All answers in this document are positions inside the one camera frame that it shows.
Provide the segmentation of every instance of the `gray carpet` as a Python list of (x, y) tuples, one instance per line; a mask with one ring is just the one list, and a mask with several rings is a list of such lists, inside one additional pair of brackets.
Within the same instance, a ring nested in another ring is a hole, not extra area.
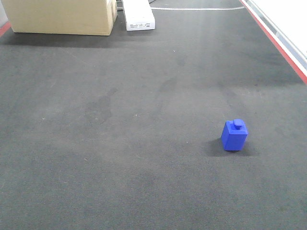
[(245, 9), (154, 15), (0, 38), (1, 230), (307, 229), (306, 85)]

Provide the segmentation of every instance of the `blue block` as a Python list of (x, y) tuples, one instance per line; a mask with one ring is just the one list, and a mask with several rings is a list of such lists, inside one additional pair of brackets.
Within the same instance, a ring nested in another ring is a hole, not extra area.
[(243, 149), (248, 136), (248, 129), (243, 120), (226, 121), (221, 136), (224, 150), (239, 151)]

